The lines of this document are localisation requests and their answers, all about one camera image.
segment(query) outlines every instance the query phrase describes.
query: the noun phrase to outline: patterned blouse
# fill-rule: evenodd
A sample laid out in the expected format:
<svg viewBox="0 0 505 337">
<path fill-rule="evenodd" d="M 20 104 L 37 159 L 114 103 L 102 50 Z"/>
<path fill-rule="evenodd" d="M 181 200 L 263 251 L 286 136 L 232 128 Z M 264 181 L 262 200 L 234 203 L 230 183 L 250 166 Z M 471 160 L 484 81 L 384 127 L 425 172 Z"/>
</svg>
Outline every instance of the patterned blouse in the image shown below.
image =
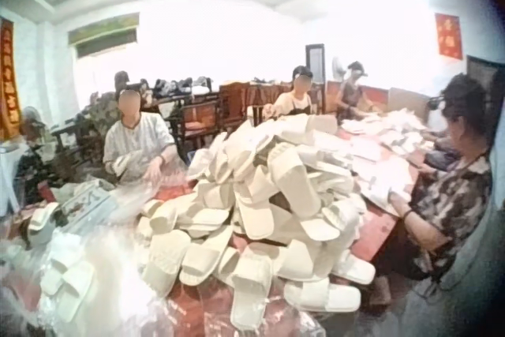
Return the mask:
<svg viewBox="0 0 505 337">
<path fill-rule="evenodd" d="M 458 161 L 436 177 L 413 210 L 450 238 L 430 254 L 433 271 L 444 271 L 484 215 L 492 187 L 491 167 L 487 157 L 481 156 L 467 167 Z M 430 272 L 426 260 L 416 259 L 416 264 Z"/>
</svg>

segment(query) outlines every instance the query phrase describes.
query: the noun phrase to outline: clear plastic wrap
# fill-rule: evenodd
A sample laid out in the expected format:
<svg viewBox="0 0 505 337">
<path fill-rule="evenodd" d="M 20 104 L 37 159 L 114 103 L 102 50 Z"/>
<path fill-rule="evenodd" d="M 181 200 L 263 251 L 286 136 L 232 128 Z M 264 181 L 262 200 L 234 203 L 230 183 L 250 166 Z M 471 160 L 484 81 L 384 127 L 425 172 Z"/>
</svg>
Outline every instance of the clear plastic wrap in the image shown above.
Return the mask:
<svg viewBox="0 0 505 337">
<path fill-rule="evenodd" d="M 42 284 L 39 323 L 44 328 L 72 337 L 138 336 L 147 331 L 173 335 L 177 317 L 170 315 L 166 301 L 157 298 L 140 277 L 129 228 L 96 227 L 82 238 L 56 230 L 41 267 L 43 283 L 46 275 L 54 275 L 58 269 L 55 261 L 69 247 L 79 257 L 64 271 L 61 287 L 51 294 L 46 290 L 51 286 Z M 79 271 L 83 263 L 91 266 L 91 278 Z M 72 314 L 69 309 L 75 301 L 79 305 Z"/>
<path fill-rule="evenodd" d="M 230 321 L 234 300 L 233 289 L 211 277 L 198 286 L 204 309 L 205 336 L 324 337 L 326 332 L 316 320 L 309 314 L 297 311 L 286 303 L 282 296 L 282 289 L 282 280 L 274 279 L 262 324 L 255 331 L 240 331 Z M 252 310 L 249 307 L 245 311 L 251 312 Z"/>
</svg>

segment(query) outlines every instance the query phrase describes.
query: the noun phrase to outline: white shirt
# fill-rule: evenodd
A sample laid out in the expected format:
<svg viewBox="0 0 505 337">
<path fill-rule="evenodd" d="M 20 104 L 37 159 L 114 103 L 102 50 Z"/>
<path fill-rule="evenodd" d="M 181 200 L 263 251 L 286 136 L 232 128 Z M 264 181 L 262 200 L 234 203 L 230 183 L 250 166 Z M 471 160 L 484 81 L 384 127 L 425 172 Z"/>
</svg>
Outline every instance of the white shirt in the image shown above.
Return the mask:
<svg viewBox="0 0 505 337">
<path fill-rule="evenodd" d="M 116 122 L 107 132 L 103 147 L 103 162 L 116 160 L 118 157 L 141 150 L 144 158 L 150 161 L 160 155 L 174 138 L 160 114 L 140 112 L 139 123 L 132 129 Z"/>
<path fill-rule="evenodd" d="M 308 94 L 305 94 L 303 100 L 298 100 L 293 96 L 291 92 L 284 92 L 274 103 L 274 114 L 282 115 L 289 114 L 294 108 L 298 110 L 303 110 L 308 106 L 312 106 L 310 101 L 310 97 Z"/>
</svg>

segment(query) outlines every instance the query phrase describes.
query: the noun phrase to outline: bracelet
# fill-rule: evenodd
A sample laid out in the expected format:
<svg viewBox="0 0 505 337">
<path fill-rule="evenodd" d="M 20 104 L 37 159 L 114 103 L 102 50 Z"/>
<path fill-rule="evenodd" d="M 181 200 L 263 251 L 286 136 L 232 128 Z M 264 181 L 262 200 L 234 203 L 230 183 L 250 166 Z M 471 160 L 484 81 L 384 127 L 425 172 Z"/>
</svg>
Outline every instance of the bracelet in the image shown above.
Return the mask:
<svg viewBox="0 0 505 337">
<path fill-rule="evenodd" d="M 407 216 L 410 215 L 411 212 L 413 212 L 413 209 L 410 209 L 409 211 L 405 212 L 405 214 L 402 217 L 403 221 L 406 220 Z"/>
</svg>

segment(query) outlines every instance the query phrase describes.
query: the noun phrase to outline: chair back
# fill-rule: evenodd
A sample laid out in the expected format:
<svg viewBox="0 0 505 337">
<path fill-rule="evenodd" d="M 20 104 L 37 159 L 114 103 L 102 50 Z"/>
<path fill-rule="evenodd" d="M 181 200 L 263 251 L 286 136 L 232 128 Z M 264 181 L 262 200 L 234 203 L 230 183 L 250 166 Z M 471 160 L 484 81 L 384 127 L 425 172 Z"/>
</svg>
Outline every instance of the chair back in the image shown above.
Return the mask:
<svg viewBox="0 0 505 337">
<path fill-rule="evenodd" d="M 219 88 L 221 121 L 224 127 L 240 124 L 245 120 L 245 97 L 249 83 L 231 83 Z"/>
</svg>

